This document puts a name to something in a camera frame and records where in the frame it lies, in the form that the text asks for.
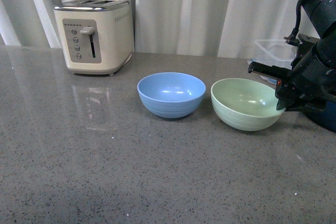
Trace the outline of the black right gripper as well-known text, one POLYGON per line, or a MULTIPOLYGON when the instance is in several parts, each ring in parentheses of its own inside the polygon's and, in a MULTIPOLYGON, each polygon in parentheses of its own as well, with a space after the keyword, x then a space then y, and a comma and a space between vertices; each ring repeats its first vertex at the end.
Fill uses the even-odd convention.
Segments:
POLYGON ((278 80, 276 110, 323 111, 335 103, 335 34, 318 39, 299 34, 292 69, 251 62, 248 73, 278 80))

